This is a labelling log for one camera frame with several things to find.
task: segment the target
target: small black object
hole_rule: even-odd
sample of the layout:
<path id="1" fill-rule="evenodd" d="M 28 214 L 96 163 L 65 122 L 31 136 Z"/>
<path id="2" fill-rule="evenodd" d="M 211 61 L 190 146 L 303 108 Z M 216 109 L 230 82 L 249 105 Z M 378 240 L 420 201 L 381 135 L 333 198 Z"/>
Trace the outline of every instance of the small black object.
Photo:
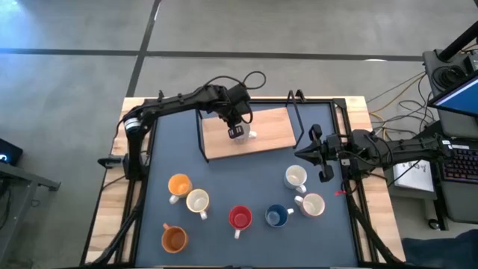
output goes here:
<path id="1" fill-rule="evenodd" d="M 334 177 L 334 170 L 330 165 L 324 165 L 323 170 L 319 172 L 319 179 L 321 182 L 329 182 Z"/>
<path id="2" fill-rule="evenodd" d="M 322 128 L 318 124 L 314 124 L 310 128 L 310 130 L 308 130 L 308 138 L 310 138 L 311 141 L 318 139 L 321 136 L 322 136 Z"/>
<path id="3" fill-rule="evenodd" d="M 107 158 L 99 158 L 98 163 L 103 166 L 104 168 L 111 168 L 112 164 L 121 164 L 121 157 L 116 157 L 116 156 L 110 156 Z"/>
<path id="4" fill-rule="evenodd" d="M 229 134 L 229 138 L 234 139 L 236 137 L 244 135 L 244 128 L 242 128 L 242 126 L 234 126 L 233 128 L 230 128 L 227 132 Z"/>
<path id="5" fill-rule="evenodd" d="M 158 102 L 161 102 L 164 98 L 164 93 L 162 90 L 159 90 L 159 94 L 158 94 Z"/>

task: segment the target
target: wire bundle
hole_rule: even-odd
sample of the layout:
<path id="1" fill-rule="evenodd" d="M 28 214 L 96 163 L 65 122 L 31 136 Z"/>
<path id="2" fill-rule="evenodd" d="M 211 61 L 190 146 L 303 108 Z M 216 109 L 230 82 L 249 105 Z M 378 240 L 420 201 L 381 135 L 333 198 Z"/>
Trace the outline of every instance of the wire bundle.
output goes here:
<path id="1" fill-rule="evenodd" d="M 405 80 L 404 82 L 398 84 L 397 86 L 395 87 L 392 87 L 391 89 L 389 90 L 386 90 L 384 93 L 381 93 L 379 94 L 378 96 L 375 96 L 373 97 L 372 99 L 368 100 L 367 103 L 379 98 L 380 96 L 383 96 L 384 94 L 398 88 L 399 86 L 401 85 L 404 85 L 405 83 L 411 81 L 398 95 L 396 95 L 390 102 L 388 102 L 386 105 L 382 106 L 381 108 L 379 109 L 376 109 L 374 111 L 371 111 L 369 114 L 371 116 L 374 116 L 378 119 L 380 119 L 381 121 L 378 121 L 378 122 L 372 122 L 372 123 L 380 123 L 382 124 L 380 127 L 376 127 L 374 128 L 373 130 L 375 131 L 376 129 L 378 129 L 379 131 L 377 132 L 377 134 L 379 134 L 381 131 L 383 131 L 383 139 L 385 138 L 388 138 L 389 140 L 391 140 L 391 138 L 388 136 L 387 134 L 387 130 L 389 131 L 393 131 L 393 132 L 407 132 L 411 135 L 417 135 L 416 132 L 414 131 L 411 131 L 411 130 L 405 130 L 405 129 L 393 129 L 393 128 L 389 128 L 387 127 L 387 123 L 390 123 L 390 122 L 393 122 L 393 121 L 396 121 L 396 120 L 401 120 L 403 118 L 414 118 L 414 119 L 417 119 L 417 120 L 420 120 L 420 126 L 419 126 L 419 131 L 421 132 L 421 129 L 422 129 L 422 125 L 423 123 L 426 123 L 427 125 L 429 125 L 430 123 L 433 123 L 435 122 L 435 116 L 433 115 L 433 113 L 431 112 L 431 110 L 429 110 L 428 108 L 428 101 L 430 99 L 430 97 L 432 96 L 432 93 L 430 92 L 427 96 L 427 98 L 425 99 L 425 97 L 423 96 L 423 94 L 421 93 L 421 88 L 420 88 L 420 84 L 421 82 L 423 81 L 423 78 L 425 77 L 425 74 L 424 72 L 420 72 L 418 73 L 417 75 L 414 75 L 413 77 Z M 415 84 L 416 82 L 418 82 L 418 92 L 420 94 L 420 97 L 421 99 L 423 100 L 423 104 L 415 101 L 415 100 L 402 100 L 402 101 L 399 101 L 398 105 L 402 108 L 405 108 L 407 111 L 410 111 L 409 113 L 405 114 L 405 115 L 397 115 L 395 117 L 392 117 L 388 120 L 384 120 L 383 117 L 381 117 L 380 115 L 378 115 L 376 112 L 378 111 L 381 111 L 385 108 L 387 108 L 389 105 L 391 105 L 393 102 L 395 102 L 400 96 L 402 96 L 408 89 L 411 88 L 411 86 L 413 84 Z M 417 105 L 418 108 L 417 109 L 412 109 L 410 108 L 409 106 L 405 105 L 406 103 L 409 103 L 409 104 L 414 104 L 414 105 Z M 418 117 L 414 114 L 420 114 L 420 115 L 423 115 L 423 117 Z M 375 149 L 376 149 L 376 152 L 379 156 L 379 162 L 382 163 L 380 160 L 383 158 L 383 155 L 380 154 L 379 150 L 378 150 L 378 147 L 376 147 L 376 145 L 374 145 Z M 386 159 L 385 159 L 385 163 L 388 162 L 388 159 L 391 158 L 391 161 L 390 163 L 393 164 L 393 156 L 394 156 L 394 153 L 393 153 L 393 150 L 394 149 L 390 149 L 388 148 L 388 153 L 386 155 Z M 367 164 L 370 164 L 370 165 L 373 165 L 371 164 L 370 162 L 364 160 L 362 157 L 360 157 L 359 155 L 355 155 L 353 154 L 354 157 L 358 158 L 358 159 L 361 159 L 361 161 L 364 161 L 365 163 Z M 409 169 L 405 170 L 402 174 L 400 174 L 396 179 L 394 179 L 393 181 L 391 181 L 390 183 L 388 183 L 387 187 L 390 187 L 392 184 L 394 184 L 398 179 L 402 178 L 407 172 L 410 171 L 410 169 L 412 169 L 419 161 L 416 161 Z"/>

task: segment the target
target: cable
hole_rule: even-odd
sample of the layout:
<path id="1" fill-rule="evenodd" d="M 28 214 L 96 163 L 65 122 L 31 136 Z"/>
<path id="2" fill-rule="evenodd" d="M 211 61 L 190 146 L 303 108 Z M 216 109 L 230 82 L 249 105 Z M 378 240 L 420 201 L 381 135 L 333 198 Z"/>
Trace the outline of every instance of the cable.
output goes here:
<path id="1" fill-rule="evenodd" d="M 368 135 L 364 134 L 364 137 L 372 143 L 373 148 L 375 149 L 376 154 L 379 156 L 379 163 L 382 163 L 382 153 L 379 151 L 379 147 L 376 146 L 375 141 L 372 140 Z"/>
<path id="2" fill-rule="evenodd" d="M 396 120 L 401 120 L 401 119 L 404 119 L 406 117 L 410 117 L 410 118 L 413 118 L 413 119 L 417 119 L 417 120 L 422 120 L 422 118 L 420 117 L 417 117 L 417 116 L 413 116 L 411 115 L 411 113 L 407 114 L 407 115 L 398 115 L 398 116 L 395 116 L 395 117 L 392 117 L 388 120 L 385 121 L 385 123 L 389 123 L 389 122 L 392 122 L 392 121 L 396 121 Z"/>
<path id="3" fill-rule="evenodd" d="M 264 81 L 263 81 L 262 84 L 260 84 L 259 86 L 256 86 L 256 87 L 247 87 L 246 84 L 245 84 L 245 83 L 246 83 L 246 80 L 247 80 L 251 75 L 254 75 L 254 74 L 262 75 L 262 77 L 264 78 Z M 230 79 L 230 80 L 232 80 L 232 81 L 236 81 L 238 84 L 244 86 L 244 87 L 246 88 L 246 90 L 257 90 L 257 89 L 260 89 L 260 88 L 262 88 L 262 87 L 266 84 L 266 81 L 267 81 L 267 77 L 266 77 L 266 75 L 265 75 L 263 72 L 261 72 L 261 71 L 252 71 L 252 72 L 250 72 L 249 74 L 247 74 L 247 75 L 244 77 L 243 81 L 240 81 L 239 79 L 233 78 L 233 77 L 231 77 L 231 76 L 229 76 L 229 75 L 219 75 L 219 76 L 217 76 L 217 77 L 215 77 L 215 78 L 210 79 L 210 80 L 207 81 L 206 83 L 204 83 L 202 87 L 208 86 L 211 82 L 213 82 L 213 81 L 215 81 L 215 80 L 217 80 L 217 79 L 219 79 L 219 78 L 227 78 L 227 79 Z M 117 124 L 117 130 L 116 130 L 116 132 L 115 132 L 115 134 L 114 134 L 113 139 L 116 138 L 116 136 L 118 135 L 118 128 L 120 127 L 120 124 L 125 121 L 124 119 L 125 119 L 128 115 L 133 114 L 133 113 L 135 113 L 136 111 L 143 110 L 143 109 L 145 109 L 145 108 L 152 108 L 152 107 L 155 107 L 155 106 L 157 106 L 157 105 L 156 105 L 156 104 L 145 105 L 145 106 L 142 106 L 142 107 L 139 107 L 139 108 L 134 108 L 134 109 L 130 110 L 128 113 L 126 113 L 126 114 L 122 117 L 122 119 L 118 122 L 118 124 Z M 249 123 L 251 123 L 251 122 L 252 122 L 252 109 L 250 109 L 250 113 L 249 113 L 249 114 L 250 114 Z"/>
<path id="4" fill-rule="evenodd" d="M 262 82 L 262 84 L 260 84 L 260 85 L 257 86 L 257 87 L 247 87 L 247 90 L 257 90 L 257 89 L 262 88 L 262 87 L 266 84 L 267 77 L 266 77 L 266 75 L 265 75 L 263 72 L 261 72 L 261 71 L 252 71 L 252 72 L 250 72 L 250 73 L 247 74 L 246 77 L 243 79 L 242 83 L 245 85 L 245 84 L 246 84 L 246 80 L 247 80 L 251 75 L 254 75 L 254 74 L 262 75 L 262 77 L 264 78 L 264 81 Z"/>
<path id="5" fill-rule="evenodd" d="M 375 118 L 378 118 L 379 120 L 382 120 L 383 122 L 385 122 L 385 120 L 383 119 L 383 117 L 382 117 L 382 116 L 380 116 L 380 115 L 378 115 L 378 114 L 375 114 L 375 113 L 369 113 L 369 115 L 372 115 L 372 116 L 374 116 Z M 386 130 L 384 130 L 384 127 L 385 127 L 385 125 L 386 125 L 386 124 L 387 124 L 387 123 L 383 123 L 383 125 L 382 125 L 382 129 L 383 129 L 383 137 L 384 137 L 384 138 L 385 138 L 385 136 L 387 135 L 387 133 L 386 133 L 387 131 L 386 131 Z"/>
<path id="6" fill-rule="evenodd" d="M 379 109 L 376 109 L 374 111 L 371 111 L 371 113 L 375 113 L 375 112 L 378 112 L 378 111 L 381 111 L 383 110 L 384 108 L 387 108 L 389 105 L 391 105 L 393 102 L 395 102 L 395 100 L 397 100 L 400 96 L 402 96 L 402 94 L 404 94 L 413 84 L 415 84 L 417 81 L 419 81 L 420 79 L 422 79 L 422 77 L 424 77 L 425 75 L 422 75 L 420 78 L 416 78 L 414 81 L 412 81 L 407 87 L 405 87 L 405 89 L 403 89 L 400 93 L 398 93 L 397 96 L 395 96 L 390 102 L 388 102 L 386 105 L 382 106 L 381 108 Z"/>
<path id="7" fill-rule="evenodd" d="M 417 165 L 420 162 L 420 160 L 416 161 L 412 166 L 410 166 L 405 172 L 403 172 L 401 175 L 399 175 L 396 179 L 392 180 L 390 183 L 388 183 L 387 188 L 389 188 L 392 184 L 394 184 L 398 179 L 400 179 L 403 175 L 405 175 L 407 172 L 409 172 L 415 165 Z"/>
<path id="8" fill-rule="evenodd" d="M 379 177 L 381 179 L 384 179 L 384 180 L 388 180 L 386 177 L 380 176 L 379 174 L 375 174 L 375 173 L 368 173 L 368 174 L 371 175 L 371 176 L 377 176 L 377 177 Z"/>
<path id="9" fill-rule="evenodd" d="M 387 141 L 385 141 L 384 139 L 378 137 L 379 140 L 381 140 L 385 146 L 387 147 L 388 149 L 388 154 L 387 154 L 387 161 L 388 161 L 388 156 L 390 155 L 390 162 L 393 164 L 394 163 L 394 152 L 391 151 L 391 148 L 390 146 L 387 144 Z"/>
<path id="10" fill-rule="evenodd" d="M 247 122 L 242 115 L 240 116 L 240 120 L 242 120 L 243 123 L 250 124 L 252 122 L 252 119 L 254 118 L 254 114 L 252 113 L 252 108 L 249 104 L 246 104 L 248 109 L 249 109 L 249 121 Z"/>
<path id="11" fill-rule="evenodd" d="M 144 161 L 144 164 L 145 164 L 145 165 L 148 165 L 149 156 L 150 156 L 150 155 L 148 155 L 148 157 L 146 157 L 146 160 Z M 119 178 L 113 180 L 112 182 L 107 183 L 106 185 L 104 185 L 104 186 L 102 187 L 102 191 L 103 191 L 104 189 L 106 189 L 109 185 L 112 185 L 112 184 L 118 182 L 119 180 L 124 179 L 125 177 L 126 177 L 126 175 L 121 176 L 121 177 L 119 177 Z"/>
<path id="12" fill-rule="evenodd" d="M 410 103 L 413 103 L 413 104 L 416 104 L 418 105 L 420 108 L 425 108 L 423 105 L 421 105 L 419 102 L 415 101 L 415 100 L 402 100 L 400 102 L 398 102 L 398 105 L 402 108 L 405 108 L 406 110 L 408 111 L 413 111 L 413 109 L 405 106 L 403 103 L 406 103 L 406 102 L 410 102 Z M 415 113 L 418 113 L 418 114 L 421 114 L 421 115 L 424 115 L 425 113 L 424 112 L 421 112 L 421 111 L 416 111 Z M 435 117 L 433 116 L 433 114 L 431 115 L 427 115 L 428 118 L 430 118 L 432 121 L 435 121 Z"/>
<path id="13" fill-rule="evenodd" d="M 341 151 L 339 151 L 339 152 L 337 152 L 337 153 L 339 153 L 339 154 L 340 154 L 340 153 L 346 153 L 346 154 L 352 155 L 352 156 L 354 156 L 355 158 L 359 159 L 360 161 L 363 161 L 364 163 L 366 163 L 366 164 L 368 164 L 368 165 L 371 165 L 371 166 L 373 166 L 373 167 L 377 167 L 376 164 L 370 163 L 369 161 L 367 161 L 367 160 L 365 160 L 364 158 L 360 157 L 360 156 L 359 156 L 358 154 L 356 154 L 356 153 L 353 153 L 353 152 L 350 152 L 350 151 L 347 151 L 347 150 L 341 150 Z"/>
<path id="14" fill-rule="evenodd" d="M 432 95 L 432 92 L 428 93 L 428 97 L 426 99 L 430 100 L 430 96 Z M 428 102 L 425 102 L 425 116 L 423 116 L 423 119 L 420 122 L 420 126 L 418 127 L 418 131 L 421 132 L 421 126 L 423 125 L 423 122 L 426 119 L 426 113 L 427 113 L 427 108 L 428 107 Z"/>
<path id="15" fill-rule="evenodd" d="M 246 86 L 246 80 L 247 80 L 251 75 L 253 75 L 253 74 L 260 74 L 260 75 L 262 75 L 262 77 L 264 77 L 264 81 L 262 82 L 262 84 L 260 84 L 260 85 L 257 86 L 257 87 L 247 87 L 247 86 Z M 240 85 L 244 86 L 244 87 L 246 88 L 246 90 L 257 90 L 257 89 L 260 89 L 260 88 L 262 88 L 262 87 L 266 84 L 266 80 L 267 80 L 267 77 L 266 77 L 266 75 L 265 75 L 263 72 L 261 72 L 261 71 L 252 71 L 252 72 L 250 72 L 249 74 L 247 74 L 246 77 L 244 77 L 244 80 L 243 80 L 243 81 L 240 81 L 239 79 L 233 78 L 233 77 L 231 77 L 231 76 L 229 76 L 229 75 L 219 75 L 219 76 L 217 76 L 217 77 L 215 77 L 215 78 L 210 79 L 208 82 L 204 83 L 203 87 L 208 86 L 211 82 L 213 82 L 213 81 L 215 81 L 215 80 L 217 80 L 217 79 L 219 79 L 219 78 L 228 78 L 228 79 L 230 79 L 230 80 L 232 80 L 232 81 L 236 81 L 236 82 L 239 83 Z"/>
<path id="16" fill-rule="evenodd" d="M 400 87 L 400 86 L 404 85 L 405 83 L 411 81 L 413 78 L 416 78 L 416 77 L 418 77 L 419 75 L 422 75 L 422 74 L 424 74 L 424 73 L 425 73 L 425 72 L 419 72 L 417 75 L 414 75 L 414 76 L 412 76 L 411 78 L 405 80 L 404 82 L 401 82 L 401 83 L 398 84 L 397 86 L 393 86 L 392 88 L 386 90 L 385 92 L 380 93 L 378 96 L 373 97 L 372 99 L 368 100 L 367 103 L 372 102 L 373 100 L 379 98 L 380 96 L 382 96 L 382 95 L 384 95 L 384 94 L 386 94 L 386 93 L 388 93 L 388 92 L 390 92 L 390 91 L 392 91 L 392 90 L 397 89 L 398 87 Z"/>
<path id="17" fill-rule="evenodd" d="M 384 130 L 389 130 L 389 131 L 392 131 L 392 132 L 399 132 L 399 133 L 400 133 L 400 132 L 406 132 L 406 133 L 409 133 L 409 134 L 414 135 L 414 136 L 415 136 L 415 135 L 418 135 L 416 132 L 411 131 L 411 130 L 396 129 L 396 128 L 390 128 L 390 127 L 376 127 L 376 128 L 374 128 L 374 130 L 375 130 L 375 129 L 378 129 L 378 128 L 382 128 L 382 129 L 384 129 Z"/>
<path id="18" fill-rule="evenodd" d="M 107 183 L 105 186 L 103 186 L 102 191 L 103 191 L 104 189 L 106 189 L 109 185 L 112 185 L 112 184 L 118 182 L 119 180 L 124 179 L 125 177 L 126 177 L 126 176 L 121 176 L 121 177 L 119 177 L 119 178 L 113 180 L 112 182 Z"/>

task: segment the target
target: yellow cable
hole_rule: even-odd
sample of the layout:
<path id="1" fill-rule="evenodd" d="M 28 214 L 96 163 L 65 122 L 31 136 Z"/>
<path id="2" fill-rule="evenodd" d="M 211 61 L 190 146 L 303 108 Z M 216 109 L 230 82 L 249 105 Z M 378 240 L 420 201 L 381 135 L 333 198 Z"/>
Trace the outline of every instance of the yellow cable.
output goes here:
<path id="1" fill-rule="evenodd" d="M 382 106 L 381 108 L 379 109 L 376 109 L 374 111 L 371 111 L 370 113 L 375 113 L 375 112 L 378 112 L 378 111 L 381 111 L 383 110 L 384 108 L 388 107 L 389 105 L 391 105 L 391 103 L 395 102 L 395 100 L 398 99 L 398 97 L 402 96 L 402 94 L 404 94 L 413 84 L 415 84 L 417 81 L 421 80 L 421 78 L 423 78 L 425 75 L 422 75 L 418 78 L 416 78 L 414 81 L 412 81 L 407 87 L 405 87 L 405 89 L 403 89 L 400 93 L 398 93 L 397 96 L 395 96 L 390 102 L 387 103 L 387 105 L 384 105 Z"/>
<path id="2" fill-rule="evenodd" d="M 381 121 L 385 122 L 385 120 L 383 119 L 383 117 L 382 117 L 382 116 L 380 116 L 380 115 L 378 115 L 378 114 L 375 114 L 375 113 L 373 113 L 373 112 L 370 112 L 369 114 L 370 114 L 370 115 L 372 115 L 372 116 L 374 116 L 375 118 L 377 118 L 377 119 L 379 119 L 379 120 L 381 120 Z M 382 137 L 383 137 L 383 139 L 385 139 L 386 132 L 387 132 L 387 130 L 385 130 L 385 129 L 384 129 L 384 127 L 385 127 L 386 125 L 387 125 L 387 123 L 383 123 L 383 125 L 382 125 L 381 129 L 380 129 L 380 130 L 377 132 L 377 134 L 379 134 L 379 133 L 380 133 L 380 131 L 382 131 L 382 130 L 383 130 L 383 133 L 382 133 Z"/>

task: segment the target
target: keyboard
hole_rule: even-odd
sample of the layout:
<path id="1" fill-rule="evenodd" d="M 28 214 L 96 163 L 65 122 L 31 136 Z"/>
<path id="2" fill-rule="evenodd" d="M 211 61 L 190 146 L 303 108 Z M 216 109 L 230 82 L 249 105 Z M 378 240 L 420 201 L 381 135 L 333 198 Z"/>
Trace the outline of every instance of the keyboard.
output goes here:
<path id="1" fill-rule="evenodd" d="M 453 158 L 443 163 L 444 180 L 478 184 L 478 148 L 453 145 L 453 151 Z"/>

